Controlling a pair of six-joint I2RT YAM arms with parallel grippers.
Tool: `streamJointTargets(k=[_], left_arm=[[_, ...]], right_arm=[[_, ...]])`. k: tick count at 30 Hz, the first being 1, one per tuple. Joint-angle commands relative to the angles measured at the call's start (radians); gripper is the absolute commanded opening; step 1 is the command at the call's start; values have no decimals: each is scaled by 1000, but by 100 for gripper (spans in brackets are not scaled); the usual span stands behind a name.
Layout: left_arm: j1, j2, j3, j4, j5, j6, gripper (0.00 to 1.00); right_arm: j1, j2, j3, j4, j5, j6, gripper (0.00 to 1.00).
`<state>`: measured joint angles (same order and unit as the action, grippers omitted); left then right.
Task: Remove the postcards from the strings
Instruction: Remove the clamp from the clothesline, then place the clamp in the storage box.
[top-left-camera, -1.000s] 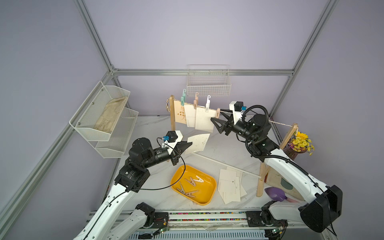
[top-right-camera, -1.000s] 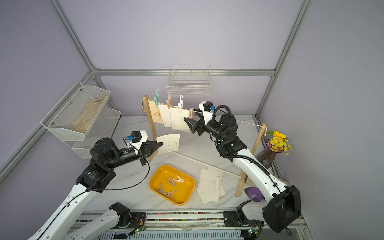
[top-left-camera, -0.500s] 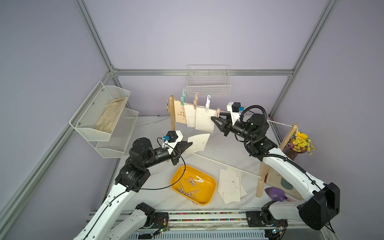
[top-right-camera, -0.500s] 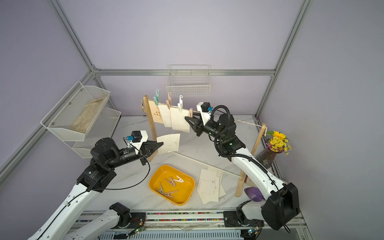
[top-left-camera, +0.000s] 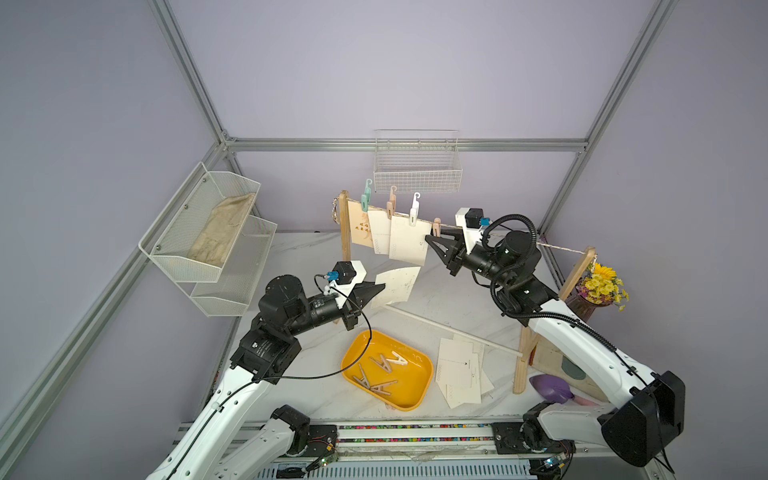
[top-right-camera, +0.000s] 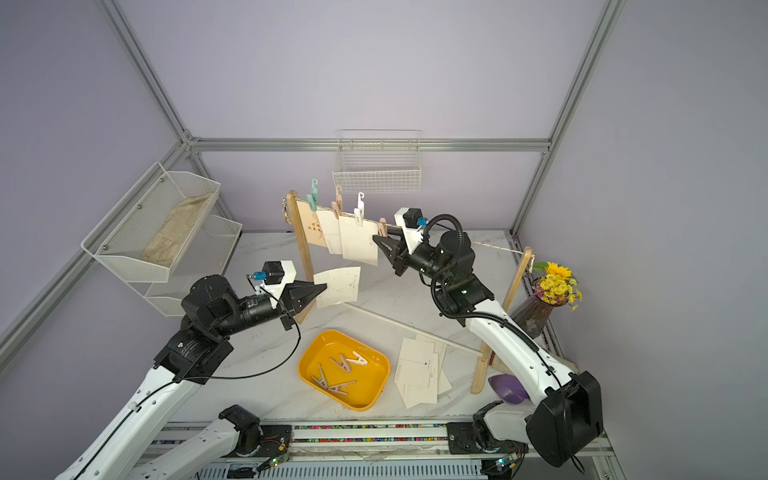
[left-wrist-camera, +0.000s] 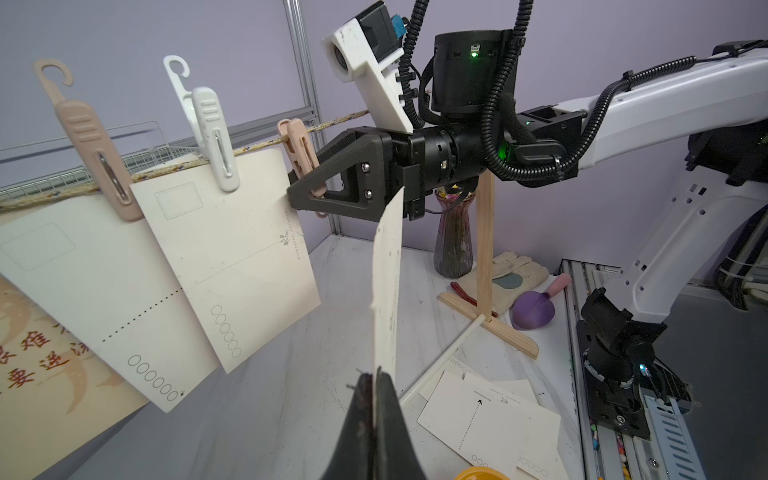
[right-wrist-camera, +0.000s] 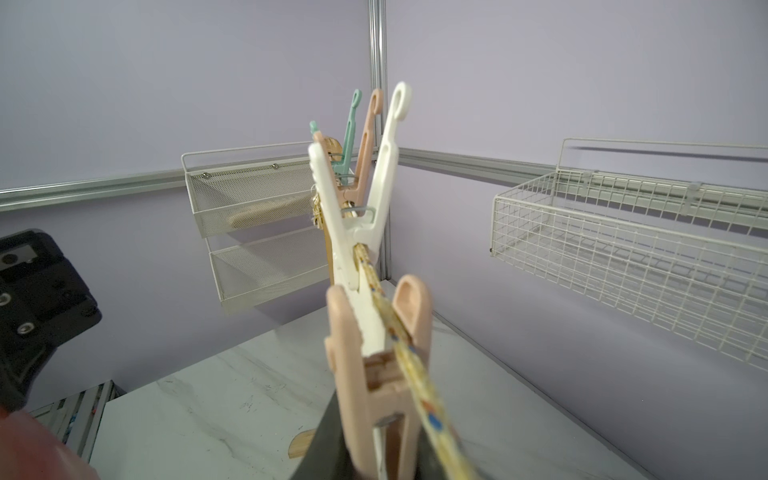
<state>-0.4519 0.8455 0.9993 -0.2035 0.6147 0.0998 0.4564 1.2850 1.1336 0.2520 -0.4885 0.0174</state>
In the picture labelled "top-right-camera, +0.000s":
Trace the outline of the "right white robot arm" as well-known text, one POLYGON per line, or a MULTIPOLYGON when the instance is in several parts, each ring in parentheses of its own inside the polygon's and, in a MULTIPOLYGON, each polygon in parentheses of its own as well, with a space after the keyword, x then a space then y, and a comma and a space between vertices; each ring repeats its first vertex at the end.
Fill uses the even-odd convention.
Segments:
POLYGON ((401 208, 387 235, 372 240, 396 275, 416 271, 439 314, 477 336, 512 371, 527 403, 487 404, 472 421, 472 446, 499 450, 515 442, 548 464, 581 465, 578 453, 603 432, 601 387, 587 371, 575 372, 547 353, 519 325, 474 272, 475 252, 458 219, 424 220, 417 208, 401 208))

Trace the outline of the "pink clothespin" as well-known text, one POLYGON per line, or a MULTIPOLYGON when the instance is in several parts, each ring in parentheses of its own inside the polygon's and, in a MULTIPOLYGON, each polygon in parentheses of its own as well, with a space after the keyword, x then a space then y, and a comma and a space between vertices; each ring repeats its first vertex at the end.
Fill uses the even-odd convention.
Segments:
POLYGON ((355 380, 351 380, 351 381, 341 382, 337 384, 332 384, 327 387, 327 391, 335 395, 348 396, 349 392, 346 390, 346 388, 350 387, 351 385, 354 385, 355 383, 356 383, 355 380))
POLYGON ((380 218, 378 222, 378 235, 387 238, 388 237, 388 227, 387 222, 385 218, 380 218))
POLYGON ((347 364, 344 362, 345 356, 343 354, 340 354, 338 357, 331 357, 330 360, 339 367, 343 372, 346 374, 350 374, 352 371, 351 364, 347 364))
POLYGON ((343 197, 342 197, 342 186, 337 185, 335 187, 335 197, 334 200, 331 202, 331 208, 337 218, 339 218, 343 213, 343 197))

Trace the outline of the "white clothespin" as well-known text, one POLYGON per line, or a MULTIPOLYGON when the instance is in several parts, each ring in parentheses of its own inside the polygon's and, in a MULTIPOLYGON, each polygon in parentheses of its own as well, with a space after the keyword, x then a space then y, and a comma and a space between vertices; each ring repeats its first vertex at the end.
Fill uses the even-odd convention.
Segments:
POLYGON ((353 358, 347 358, 347 357, 344 358, 345 363, 360 365, 360 366, 366 366, 368 364, 368 360, 358 352, 353 351, 352 354, 353 354, 353 358))
POLYGON ((353 214, 355 218, 355 222, 358 226, 362 227, 365 222, 365 203, 364 203, 364 197, 365 194, 363 192, 359 192, 357 195, 357 205, 353 209, 353 214))

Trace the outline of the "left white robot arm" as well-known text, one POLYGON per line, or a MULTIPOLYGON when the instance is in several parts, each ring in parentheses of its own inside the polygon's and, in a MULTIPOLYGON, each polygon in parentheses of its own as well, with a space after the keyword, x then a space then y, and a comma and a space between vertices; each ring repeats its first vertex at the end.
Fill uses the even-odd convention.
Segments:
POLYGON ((126 405, 93 443, 62 473, 62 479, 187 479, 228 455, 264 456, 271 443, 260 419, 232 405, 199 434, 141 466, 138 461, 173 415, 209 381, 233 352, 237 333, 273 320, 285 330, 327 289, 298 280, 290 261, 271 261, 254 274, 250 296, 240 297, 220 274, 197 280, 182 300, 180 329, 155 356, 126 405))

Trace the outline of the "white postcard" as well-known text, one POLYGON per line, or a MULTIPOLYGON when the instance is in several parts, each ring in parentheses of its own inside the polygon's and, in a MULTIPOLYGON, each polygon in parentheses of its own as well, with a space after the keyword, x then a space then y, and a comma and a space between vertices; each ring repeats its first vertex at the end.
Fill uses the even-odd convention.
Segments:
POLYGON ((373 236, 378 234, 378 224, 370 220, 358 224, 354 217, 342 216, 339 227, 343 258, 376 266, 379 249, 373 236))
POLYGON ((450 391, 451 389, 452 389, 452 384, 450 383, 450 380, 448 379, 445 371, 441 369, 438 376, 437 395, 440 396, 450 391))
POLYGON ((316 216, 322 229, 328 252, 332 255, 342 255, 340 224, 336 213, 333 210, 318 209, 316 216))
POLYGON ((318 309, 358 300, 361 268, 344 267, 318 272, 314 275, 316 285, 325 284, 326 289, 316 298, 318 309))
POLYGON ((395 385, 406 409, 437 402, 440 363, 429 343, 403 339, 395 371, 395 385))
POLYGON ((429 343, 432 346, 433 352, 438 355, 438 362, 443 362, 447 351, 447 345, 444 342, 432 339, 424 335, 417 335, 415 340, 422 343, 429 343))

